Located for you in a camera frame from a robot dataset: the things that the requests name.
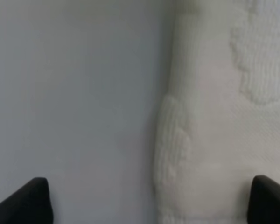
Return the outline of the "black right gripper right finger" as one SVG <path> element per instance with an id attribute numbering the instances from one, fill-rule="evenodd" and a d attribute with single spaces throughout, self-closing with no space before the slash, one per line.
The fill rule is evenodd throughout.
<path id="1" fill-rule="evenodd" d="M 280 224 L 280 184 L 265 175 L 253 178 L 247 223 Z"/>

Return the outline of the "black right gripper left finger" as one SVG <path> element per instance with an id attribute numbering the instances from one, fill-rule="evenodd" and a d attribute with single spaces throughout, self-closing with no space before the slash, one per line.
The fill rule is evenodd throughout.
<path id="1" fill-rule="evenodd" d="M 35 177 L 0 203 L 0 224 L 52 224 L 48 180 Z"/>

